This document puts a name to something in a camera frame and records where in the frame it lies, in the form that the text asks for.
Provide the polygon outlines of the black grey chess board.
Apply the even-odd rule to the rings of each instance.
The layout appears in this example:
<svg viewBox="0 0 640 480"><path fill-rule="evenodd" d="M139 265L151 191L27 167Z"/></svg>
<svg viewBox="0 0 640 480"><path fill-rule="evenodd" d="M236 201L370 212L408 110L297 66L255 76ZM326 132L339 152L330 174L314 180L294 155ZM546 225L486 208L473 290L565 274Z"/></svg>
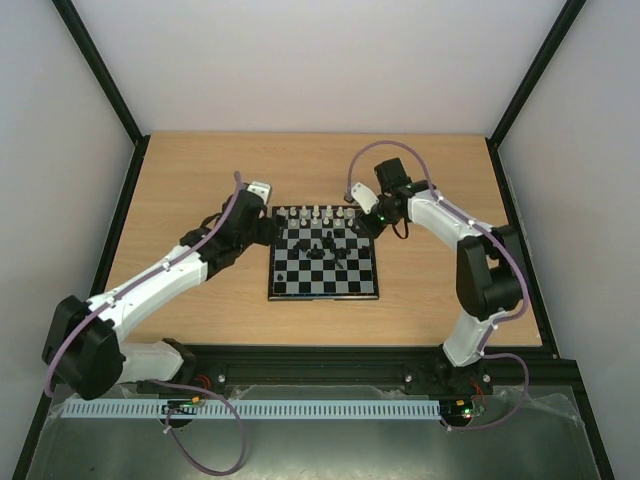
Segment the black grey chess board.
<svg viewBox="0 0 640 480"><path fill-rule="evenodd" d="M272 207L286 226L270 248L268 299L379 299L375 246L356 225L359 213L350 205Z"/></svg>

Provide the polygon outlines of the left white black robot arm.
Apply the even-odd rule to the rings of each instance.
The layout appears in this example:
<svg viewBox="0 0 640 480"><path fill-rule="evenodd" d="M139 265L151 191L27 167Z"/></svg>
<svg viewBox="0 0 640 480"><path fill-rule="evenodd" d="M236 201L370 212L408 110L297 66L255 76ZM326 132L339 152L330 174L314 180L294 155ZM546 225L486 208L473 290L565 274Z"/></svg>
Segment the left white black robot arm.
<svg viewBox="0 0 640 480"><path fill-rule="evenodd" d="M131 332L186 290L232 266L251 245L275 242L283 221L271 218L271 187L239 184L223 212L185 234L163 258L132 279L85 301L75 296L56 307L42 358L45 392L60 381L93 400L113 386L141 381L188 383L196 358L173 339L130 343Z"/></svg>

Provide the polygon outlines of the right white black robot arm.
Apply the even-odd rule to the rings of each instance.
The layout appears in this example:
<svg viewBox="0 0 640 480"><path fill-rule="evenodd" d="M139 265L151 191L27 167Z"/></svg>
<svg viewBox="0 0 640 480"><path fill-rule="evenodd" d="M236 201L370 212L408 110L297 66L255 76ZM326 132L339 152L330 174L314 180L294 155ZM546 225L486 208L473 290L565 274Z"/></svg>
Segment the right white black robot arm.
<svg viewBox="0 0 640 480"><path fill-rule="evenodd" d="M347 197L361 210L361 230L377 238L398 223L422 227L456 254L455 288L461 313L439 347L433 377L444 391L455 392L477 372L491 334L521 317L530 298L516 230L473 218L449 202L428 179L413 181L400 159L374 168L380 191L361 182L347 187Z"/></svg>

